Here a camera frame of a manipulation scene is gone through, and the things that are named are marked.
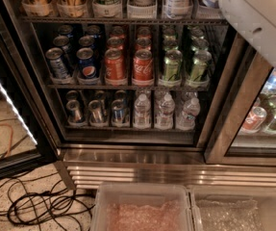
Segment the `front orange soda can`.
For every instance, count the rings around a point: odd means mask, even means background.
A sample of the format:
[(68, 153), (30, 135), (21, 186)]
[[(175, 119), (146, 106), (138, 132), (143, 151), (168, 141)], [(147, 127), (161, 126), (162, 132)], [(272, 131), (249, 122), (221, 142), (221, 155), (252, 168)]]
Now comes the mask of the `front orange soda can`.
[(110, 80), (122, 80), (126, 76), (122, 51), (112, 48), (105, 53), (106, 77)]

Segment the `steel fridge base grille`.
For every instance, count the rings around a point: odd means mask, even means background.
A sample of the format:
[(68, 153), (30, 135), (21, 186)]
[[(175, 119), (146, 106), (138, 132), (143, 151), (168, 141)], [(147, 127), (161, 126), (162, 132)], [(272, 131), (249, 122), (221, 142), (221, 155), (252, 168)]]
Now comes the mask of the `steel fridge base grille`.
[(276, 167), (206, 165), (196, 153), (64, 149), (55, 167), (71, 190), (103, 182), (276, 188)]

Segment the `clear plastic bin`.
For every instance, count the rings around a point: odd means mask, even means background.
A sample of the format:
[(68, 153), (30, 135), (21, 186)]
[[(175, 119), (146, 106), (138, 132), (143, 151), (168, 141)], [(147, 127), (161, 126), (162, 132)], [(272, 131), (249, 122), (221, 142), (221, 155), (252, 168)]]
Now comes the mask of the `clear plastic bin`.
[(276, 231), (276, 189), (193, 186), (196, 231)]
[(90, 231), (193, 231), (183, 186), (102, 183)]

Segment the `white label plastic bottle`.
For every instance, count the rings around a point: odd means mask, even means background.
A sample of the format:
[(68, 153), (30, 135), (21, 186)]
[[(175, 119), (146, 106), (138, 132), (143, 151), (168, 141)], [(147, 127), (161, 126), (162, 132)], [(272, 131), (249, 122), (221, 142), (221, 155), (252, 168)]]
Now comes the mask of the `white label plastic bottle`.
[(163, 16), (170, 19), (183, 19), (191, 15), (191, 0), (163, 0)]

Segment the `front water bottle middle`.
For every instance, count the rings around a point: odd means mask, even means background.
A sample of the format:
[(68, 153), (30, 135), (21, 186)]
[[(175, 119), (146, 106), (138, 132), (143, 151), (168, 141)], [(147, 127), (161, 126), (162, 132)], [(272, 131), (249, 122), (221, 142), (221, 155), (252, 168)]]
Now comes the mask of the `front water bottle middle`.
[(175, 111), (175, 102), (170, 93), (166, 93), (158, 104), (158, 110), (155, 116), (155, 127), (161, 130), (171, 129), (173, 127), (173, 116)]

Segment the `open glass fridge door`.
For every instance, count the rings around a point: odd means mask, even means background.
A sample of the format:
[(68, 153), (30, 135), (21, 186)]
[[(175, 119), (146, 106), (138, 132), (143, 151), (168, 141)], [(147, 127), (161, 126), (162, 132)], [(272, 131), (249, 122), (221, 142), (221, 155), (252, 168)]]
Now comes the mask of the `open glass fridge door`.
[(56, 161), (0, 24), (0, 180)]

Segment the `closed right fridge door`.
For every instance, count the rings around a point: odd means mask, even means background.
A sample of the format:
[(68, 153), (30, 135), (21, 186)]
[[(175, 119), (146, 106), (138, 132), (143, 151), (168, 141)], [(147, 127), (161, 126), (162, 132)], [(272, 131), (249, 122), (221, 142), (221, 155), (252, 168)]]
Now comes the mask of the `closed right fridge door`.
[(225, 73), (233, 71), (224, 106), (205, 150), (209, 164), (276, 166), (276, 136), (242, 135), (239, 130), (262, 90), (272, 66), (236, 35)]

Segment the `front slim blue can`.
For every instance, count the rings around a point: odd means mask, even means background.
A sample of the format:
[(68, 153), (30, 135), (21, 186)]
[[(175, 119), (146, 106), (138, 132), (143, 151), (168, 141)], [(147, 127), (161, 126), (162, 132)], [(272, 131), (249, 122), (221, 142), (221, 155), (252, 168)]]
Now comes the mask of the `front slim blue can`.
[(115, 123), (123, 123), (125, 119), (125, 106), (121, 99), (116, 99), (112, 103), (113, 121)]

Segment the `front water bottle right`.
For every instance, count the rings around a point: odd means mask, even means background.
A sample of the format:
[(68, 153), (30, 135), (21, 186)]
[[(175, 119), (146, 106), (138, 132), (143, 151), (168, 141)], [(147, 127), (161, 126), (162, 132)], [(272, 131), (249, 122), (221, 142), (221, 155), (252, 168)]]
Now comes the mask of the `front water bottle right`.
[(186, 101), (183, 109), (176, 119), (176, 128), (183, 131), (193, 130), (195, 127), (195, 119), (200, 113), (200, 103), (197, 97), (192, 97)]

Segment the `water bottle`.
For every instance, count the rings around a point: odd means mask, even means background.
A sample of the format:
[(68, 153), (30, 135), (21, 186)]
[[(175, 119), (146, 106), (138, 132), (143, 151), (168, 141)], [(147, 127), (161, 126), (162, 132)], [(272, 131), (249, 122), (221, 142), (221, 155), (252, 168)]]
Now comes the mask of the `water bottle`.
[(161, 130), (171, 129), (173, 127), (173, 116), (175, 111), (175, 102), (170, 93), (166, 93), (158, 104), (158, 110), (155, 116), (155, 127)]
[(197, 97), (192, 97), (186, 101), (183, 109), (176, 119), (176, 128), (183, 131), (193, 130), (195, 127), (195, 119), (200, 113), (200, 103)]
[(134, 126), (138, 129), (146, 129), (151, 127), (150, 122), (151, 103), (148, 97), (142, 93), (135, 101), (134, 107)]

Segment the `left clear plastic bin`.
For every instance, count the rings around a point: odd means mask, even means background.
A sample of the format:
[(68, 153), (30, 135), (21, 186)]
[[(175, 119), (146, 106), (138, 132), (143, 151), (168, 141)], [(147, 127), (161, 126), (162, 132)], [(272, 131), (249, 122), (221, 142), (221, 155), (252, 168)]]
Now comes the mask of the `left clear plastic bin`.
[(193, 231), (183, 186), (102, 183), (90, 231)]

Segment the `gold tall can right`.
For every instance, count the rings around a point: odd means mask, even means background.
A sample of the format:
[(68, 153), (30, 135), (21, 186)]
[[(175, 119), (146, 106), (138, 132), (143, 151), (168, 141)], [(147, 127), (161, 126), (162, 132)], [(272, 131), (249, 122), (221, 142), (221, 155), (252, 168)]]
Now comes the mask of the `gold tall can right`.
[(87, 0), (59, 0), (57, 7), (62, 17), (82, 17), (86, 13)]

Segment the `front green can left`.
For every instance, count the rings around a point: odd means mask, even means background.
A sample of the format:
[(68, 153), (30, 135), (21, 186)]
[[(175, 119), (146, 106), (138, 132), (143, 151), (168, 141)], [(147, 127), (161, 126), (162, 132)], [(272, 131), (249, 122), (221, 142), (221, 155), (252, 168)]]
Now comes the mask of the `front green can left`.
[(183, 55), (180, 50), (168, 50), (163, 58), (163, 79), (177, 81), (180, 78)]

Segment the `front blue Pepsi can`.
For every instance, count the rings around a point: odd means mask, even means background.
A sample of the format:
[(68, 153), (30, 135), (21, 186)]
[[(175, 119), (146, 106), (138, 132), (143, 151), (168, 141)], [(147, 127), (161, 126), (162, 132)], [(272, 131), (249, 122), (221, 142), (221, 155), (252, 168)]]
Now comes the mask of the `front blue Pepsi can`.
[(91, 48), (81, 48), (76, 54), (79, 69), (86, 79), (93, 79), (99, 76), (98, 64)]

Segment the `orange can behind door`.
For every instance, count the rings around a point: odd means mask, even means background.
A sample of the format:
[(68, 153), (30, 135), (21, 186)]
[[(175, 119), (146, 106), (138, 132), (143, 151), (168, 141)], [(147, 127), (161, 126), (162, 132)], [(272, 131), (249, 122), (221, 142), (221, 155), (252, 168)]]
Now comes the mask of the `orange can behind door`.
[(241, 128), (244, 131), (255, 132), (258, 131), (265, 121), (267, 112), (262, 107), (253, 107), (246, 119), (243, 121)]

